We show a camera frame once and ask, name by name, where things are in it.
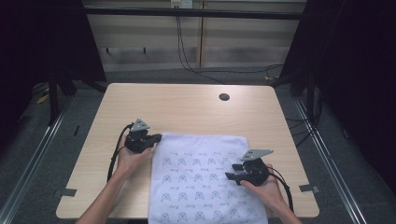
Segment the wooden table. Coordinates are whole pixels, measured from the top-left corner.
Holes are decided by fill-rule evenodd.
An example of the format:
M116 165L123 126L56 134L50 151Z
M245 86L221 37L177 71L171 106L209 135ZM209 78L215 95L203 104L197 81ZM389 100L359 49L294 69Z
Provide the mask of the wooden table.
M221 93L229 94L230 99L220 100ZM271 87L117 83L107 88L67 184L77 193L62 197L58 217L78 218L93 202L106 184L121 130L137 118L150 125L149 134L239 135L247 138L250 148L273 149L274 153L263 159L272 163L289 184L296 215L318 215L313 193L300 192L299 186L309 183ZM142 163L123 185L110 217L148 217L151 158Z

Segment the black horizontal bar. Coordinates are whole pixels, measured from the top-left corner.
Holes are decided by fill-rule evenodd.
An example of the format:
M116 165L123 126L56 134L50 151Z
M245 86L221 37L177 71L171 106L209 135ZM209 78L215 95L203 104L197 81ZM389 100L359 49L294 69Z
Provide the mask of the black horizontal bar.
M153 8L153 7L37 7L50 12L85 13L92 15L137 15L137 16L175 16L175 17L210 17L242 18L298 21L305 17L303 13L265 12L265 11L230 11L212 9Z

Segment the hand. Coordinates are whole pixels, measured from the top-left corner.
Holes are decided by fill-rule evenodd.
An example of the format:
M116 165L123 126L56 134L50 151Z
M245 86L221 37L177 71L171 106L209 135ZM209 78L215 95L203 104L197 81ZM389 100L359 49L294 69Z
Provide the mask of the hand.
M128 178L140 162L149 156L151 147L146 148L142 153L133 153L125 147L125 139L126 135L124 135L120 141L120 152L115 173L122 174L122 176Z
M273 174L274 170L271 169L273 166L271 164L267 164L267 166L270 167L268 171ZM274 210L274 206L277 204L285 202L280 192L277 179L271 175L268 176L268 179L262 186L256 187L246 180L242 180L241 185L255 193L259 199L272 210Z

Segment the black round hole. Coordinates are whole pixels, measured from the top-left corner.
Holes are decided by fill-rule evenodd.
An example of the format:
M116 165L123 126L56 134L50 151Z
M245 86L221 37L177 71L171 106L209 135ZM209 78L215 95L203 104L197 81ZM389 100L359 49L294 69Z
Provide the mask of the black round hole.
M227 93L222 93L222 94L219 96L219 98L220 98L220 100L222 100L222 101L228 101L228 100L230 100L230 95L227 94Z

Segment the printed cloth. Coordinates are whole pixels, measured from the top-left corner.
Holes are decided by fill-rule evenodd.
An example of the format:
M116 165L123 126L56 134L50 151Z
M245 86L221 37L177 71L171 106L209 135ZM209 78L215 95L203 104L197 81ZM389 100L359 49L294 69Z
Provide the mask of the printed cloth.
M164 133L152 161L148 223L268 223L260 200L225 173L245 137Z

